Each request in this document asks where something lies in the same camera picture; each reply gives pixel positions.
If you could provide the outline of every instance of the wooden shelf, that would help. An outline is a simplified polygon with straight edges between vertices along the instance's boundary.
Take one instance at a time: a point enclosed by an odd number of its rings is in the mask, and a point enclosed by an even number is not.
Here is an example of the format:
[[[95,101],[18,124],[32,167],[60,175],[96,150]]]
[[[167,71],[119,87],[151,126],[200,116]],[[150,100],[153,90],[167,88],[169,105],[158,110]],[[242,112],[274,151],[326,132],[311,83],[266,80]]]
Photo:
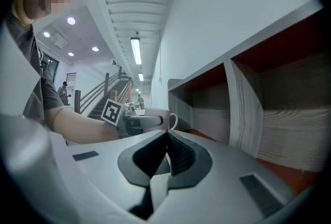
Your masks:
[[[322,42],[323,10],[286,28],[232,58],[256,72],[264,72],[325,51]]]
[[[203,74],[191,79],[175,89],[183,89],[185,91],[195,91],[208,88],[227,82],[224,64],[220,64],[215,68],[204,72]]]
[[[318,11],[279,31],[273,25],[269,37],[259,32],[187,79],[170,81],[169,107],[184,130],[238,147],[283,178],[290,171],[296,180],[285,180],[296,191],[313,183],[331,146],[324,16]]]

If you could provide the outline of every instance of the man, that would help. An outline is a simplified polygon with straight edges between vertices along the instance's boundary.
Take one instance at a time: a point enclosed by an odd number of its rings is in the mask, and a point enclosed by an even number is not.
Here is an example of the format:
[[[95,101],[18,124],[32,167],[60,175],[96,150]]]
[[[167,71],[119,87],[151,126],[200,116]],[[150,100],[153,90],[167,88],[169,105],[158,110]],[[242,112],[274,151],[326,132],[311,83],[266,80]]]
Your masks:
[[[60,9],[70,0],[14,0],[5,18],[7,27],[40,79],[24,109],[24,116],[46,125],[65,139],[93,143],[118,139],[115,127],[81,116],[64,107],[56,92],[47,64],[35,41],[32,22]]]
[[[138,103],[140,105],[140,110],[144,110],[145,109],[144,99],[140,96],[140,94],[138,95]]]
[[[57,94],[60,96],[60,99],[65,106],[68,105],[68,97],[71,97],[71,94],[68,95],[67,86],[68,83],[64,81],[63,85],[57,90]]]

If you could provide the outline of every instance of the white mug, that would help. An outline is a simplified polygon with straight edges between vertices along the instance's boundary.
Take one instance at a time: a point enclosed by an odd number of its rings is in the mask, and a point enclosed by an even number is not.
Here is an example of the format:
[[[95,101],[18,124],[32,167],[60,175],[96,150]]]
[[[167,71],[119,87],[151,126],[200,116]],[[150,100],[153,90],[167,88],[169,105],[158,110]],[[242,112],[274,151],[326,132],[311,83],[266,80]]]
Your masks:
[[[178,124],[178,116],[174,113],[170,113],[170,110],[166,110],[166,109],[158,109],[158,108],[145,108],[145,116],[162,116],[163,118],[163,123],[160,126],[157,127],[150,127],[150,128],[145,128],[143,130],[143,132],[149,132],[149,131],[153,131],[153,130],[167,130],[167,129],[175,129],[177,124]],[[175,125],[170,128],[170,116],[175,116],[176,117],[176,121],[175,121]]]

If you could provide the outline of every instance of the background person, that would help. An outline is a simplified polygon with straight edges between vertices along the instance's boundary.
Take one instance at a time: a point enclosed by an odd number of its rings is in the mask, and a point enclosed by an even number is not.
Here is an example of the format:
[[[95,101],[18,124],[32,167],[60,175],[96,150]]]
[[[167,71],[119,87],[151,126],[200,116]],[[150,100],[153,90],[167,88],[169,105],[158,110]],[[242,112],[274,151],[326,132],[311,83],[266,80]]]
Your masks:
[[[140,105],[140,110],[144,110],[145,109],[144,99],[140,96],[140,94],[138,95],[138,103]]]
[[[63,85],[58,88],[57,94],[59,95],[62,103],[67,106],[68,105],[68,97],[71,97],[71,94],[68,95],[67,92],[68,83],[66,81],[63,82]]]

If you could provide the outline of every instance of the shelf divider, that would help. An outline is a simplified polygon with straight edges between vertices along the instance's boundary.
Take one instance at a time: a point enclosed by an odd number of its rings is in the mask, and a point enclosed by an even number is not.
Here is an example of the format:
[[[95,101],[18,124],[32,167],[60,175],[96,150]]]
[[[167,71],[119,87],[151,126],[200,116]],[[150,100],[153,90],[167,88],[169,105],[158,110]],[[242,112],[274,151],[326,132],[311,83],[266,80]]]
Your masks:
[[[230,95],[229,145],[258,156],[263,128],[259,74],[231,59],[224,62]]]

